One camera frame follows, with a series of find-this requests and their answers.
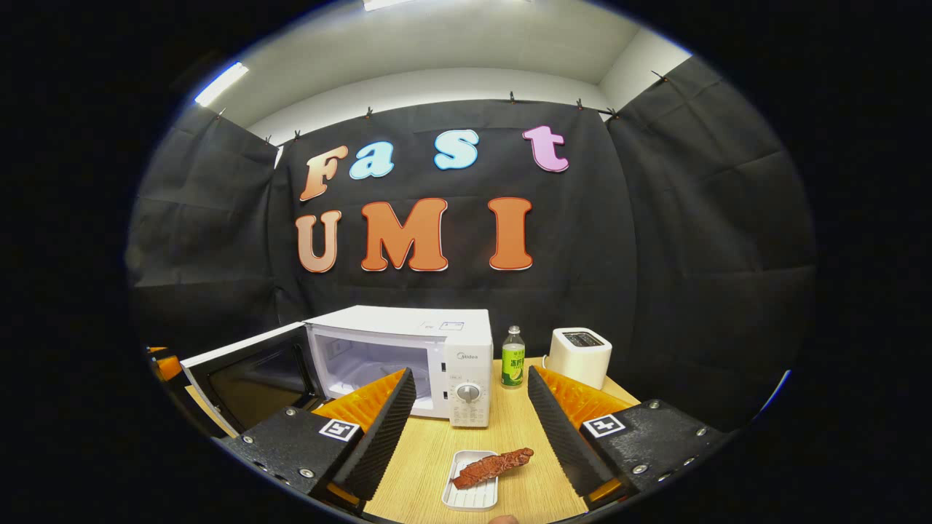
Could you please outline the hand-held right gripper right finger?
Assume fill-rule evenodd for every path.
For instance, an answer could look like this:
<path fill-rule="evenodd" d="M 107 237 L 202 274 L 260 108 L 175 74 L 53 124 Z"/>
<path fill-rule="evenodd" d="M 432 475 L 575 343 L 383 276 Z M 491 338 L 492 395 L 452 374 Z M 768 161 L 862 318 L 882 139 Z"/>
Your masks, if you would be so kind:
<path fill-rule="evenodd" d="M 626 402 L 545 369 L 527 395 L 573 490 L 591 510 L 662 490 L 732 438 L 662 400 Z"/>

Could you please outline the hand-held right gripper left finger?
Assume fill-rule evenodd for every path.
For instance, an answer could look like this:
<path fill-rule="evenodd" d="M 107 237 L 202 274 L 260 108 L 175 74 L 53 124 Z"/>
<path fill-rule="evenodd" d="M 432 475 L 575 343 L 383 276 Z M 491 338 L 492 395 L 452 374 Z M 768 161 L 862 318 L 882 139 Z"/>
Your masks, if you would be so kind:
<path fill-rule="evenodd" d="M 317 409 L 280 409 L 218 444 L 266 480 L 359 515 L 382 483 L 416 398 L 413 369 L 401 368 Z"/>

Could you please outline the reddish brown meat strip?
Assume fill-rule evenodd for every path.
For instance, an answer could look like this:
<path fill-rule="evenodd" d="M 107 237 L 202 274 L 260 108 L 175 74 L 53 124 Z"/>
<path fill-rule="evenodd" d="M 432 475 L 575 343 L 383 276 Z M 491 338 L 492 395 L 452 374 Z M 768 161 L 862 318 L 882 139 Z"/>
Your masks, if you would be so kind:
<path fill-rule="evenodd" d="M 493 480 L 517 467 L 529 464 L 534 455 L 531 448 L 520 448 L 500 455 L 486 456 L 470 462 L 451 481 L 457 490 L 468 490 L 474 485 Z"/>

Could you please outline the white microwave oven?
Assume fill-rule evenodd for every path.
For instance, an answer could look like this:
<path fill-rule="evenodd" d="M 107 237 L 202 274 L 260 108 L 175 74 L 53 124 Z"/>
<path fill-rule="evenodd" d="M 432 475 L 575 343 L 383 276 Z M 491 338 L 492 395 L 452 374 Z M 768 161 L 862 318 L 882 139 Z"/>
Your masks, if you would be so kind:
<path fill-rule="evenodd" d="M 411 414 L 486 427 L 493 339 L 485 309 L 350 306 L 180 362 L 207 411 L 236 435 L 285 407 L 313 409 L 403 370 Z"/>

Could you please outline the white toaster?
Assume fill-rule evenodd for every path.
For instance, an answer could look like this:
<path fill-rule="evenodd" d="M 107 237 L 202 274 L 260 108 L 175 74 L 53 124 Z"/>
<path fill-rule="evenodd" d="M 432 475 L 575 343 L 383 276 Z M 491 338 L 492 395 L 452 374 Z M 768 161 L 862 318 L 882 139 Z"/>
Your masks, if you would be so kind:
<path fill-rule="evenodd" d="M 545 369 L 601 390 L 608 372 L 612 343 L 582 327 L 557 328 L 542 359 Z"/>

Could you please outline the green label drink bottle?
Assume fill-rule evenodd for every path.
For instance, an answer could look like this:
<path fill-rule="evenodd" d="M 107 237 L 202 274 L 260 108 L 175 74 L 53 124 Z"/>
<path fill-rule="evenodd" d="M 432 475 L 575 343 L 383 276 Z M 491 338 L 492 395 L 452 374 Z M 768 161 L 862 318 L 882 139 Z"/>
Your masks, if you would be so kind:
<path fill-rule="evenodd" d="M 521 336 L 521 328 L 509 326 L 508 335 L 502 345 L 500 362 L 500 383 L 506 389 L 520 387 L 525 381 L 526 345 Z"/>

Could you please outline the white ribbed plastic tray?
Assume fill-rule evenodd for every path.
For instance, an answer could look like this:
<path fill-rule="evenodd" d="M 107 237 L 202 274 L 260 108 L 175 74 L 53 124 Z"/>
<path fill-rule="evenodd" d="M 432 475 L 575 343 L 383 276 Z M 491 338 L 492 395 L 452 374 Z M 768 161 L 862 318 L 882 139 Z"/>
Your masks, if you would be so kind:
<path fill-rule="evenodd" d="M 457 451 L 449 465 L 447 481 L 441 494 L 441 501 L 451 510 L 460 512 L 486 512 L 496 507 L 499 498 L 499 478 L 493 477 L 460 490 L 454 485 L 455 478 L 459 477 L 465 467 L 487 458 L 496 456 L 496 452 L 489 450 L 460 450 Z"/>

